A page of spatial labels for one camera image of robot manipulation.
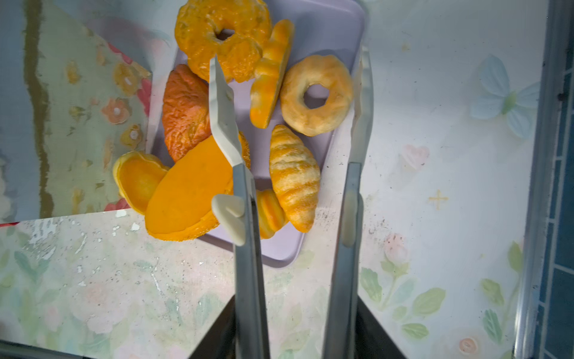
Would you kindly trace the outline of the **small round yellow bun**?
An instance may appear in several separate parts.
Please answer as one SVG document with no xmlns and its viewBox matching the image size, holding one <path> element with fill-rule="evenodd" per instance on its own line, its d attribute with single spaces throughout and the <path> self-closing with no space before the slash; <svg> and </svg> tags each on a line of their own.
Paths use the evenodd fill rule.
<svg viewBox="0 0 574 359">
<path fill-rule="evenodd" d="M 113 177 L 119 195 L 132 209 L 144 215 L 158 184 L 168 171 L 169 167 L 163 165 L 158 157 L 134 150 L 115 162 Z"/>
</svg>

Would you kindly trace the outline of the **large sesame oval bread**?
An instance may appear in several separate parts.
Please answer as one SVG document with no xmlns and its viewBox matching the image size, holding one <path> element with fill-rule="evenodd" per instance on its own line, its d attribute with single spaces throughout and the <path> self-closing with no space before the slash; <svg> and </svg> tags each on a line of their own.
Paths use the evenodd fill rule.
<svg viewBox="0 0 574 359">
<path fill-rule="evenodd" d="M 149 235 L 182 242 L 201 237 L 219 222 L 212 212 L 217 194 L 233 194 L 233 170 L 213 136 L 190 150 L 167 172 L 151 197 Z"/>
</svg>

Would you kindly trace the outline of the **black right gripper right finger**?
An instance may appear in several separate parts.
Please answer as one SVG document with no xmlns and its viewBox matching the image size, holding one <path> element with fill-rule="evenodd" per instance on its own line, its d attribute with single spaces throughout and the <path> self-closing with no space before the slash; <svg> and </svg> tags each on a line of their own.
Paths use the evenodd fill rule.
<svg viewBox="0 0 574 359">
<path fill-rule="evenodd" d="M 360 297 L 357 298 L 354 358 L 406 358 Z"/>
</svg>

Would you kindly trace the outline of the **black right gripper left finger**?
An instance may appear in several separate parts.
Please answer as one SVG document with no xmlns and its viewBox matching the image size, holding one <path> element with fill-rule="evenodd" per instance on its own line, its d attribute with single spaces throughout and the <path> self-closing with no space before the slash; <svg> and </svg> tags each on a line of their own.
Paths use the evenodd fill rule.
<svg viewBox="0 0 574 359">
<path fill-rule="evenodd" d="M 236 306 L 232 296 L 192 352 L 189 359 L 230 359 L 236 357 Z"/>
</svg>

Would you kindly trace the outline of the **long striped bread stick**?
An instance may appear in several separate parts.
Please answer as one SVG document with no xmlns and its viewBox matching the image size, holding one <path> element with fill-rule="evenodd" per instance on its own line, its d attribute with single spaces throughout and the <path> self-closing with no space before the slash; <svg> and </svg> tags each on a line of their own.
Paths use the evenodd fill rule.
<svg viewBox="0 0 574 359">
<path fill-rule="evenodd" d="M 254 70 L 251 86 L 251 123 L 259 129 L 266 129 L 275 106 L 291 53 L 294 38 L 294 24 L 282 19 L 272 29 L 271 36 L 263 49 L 262 58 Z"/>
</svg>

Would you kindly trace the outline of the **floral paper bag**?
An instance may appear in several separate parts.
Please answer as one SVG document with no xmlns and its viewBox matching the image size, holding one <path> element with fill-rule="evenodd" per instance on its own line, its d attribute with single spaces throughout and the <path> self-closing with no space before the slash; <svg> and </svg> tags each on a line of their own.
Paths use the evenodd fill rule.
<svg viewBox="0 0 574 359">
<path fill-rule="evenodd" d="M 125 209 L 152 74 L 52 1 L 1 3 L 1 224 Z"/>
</svg>

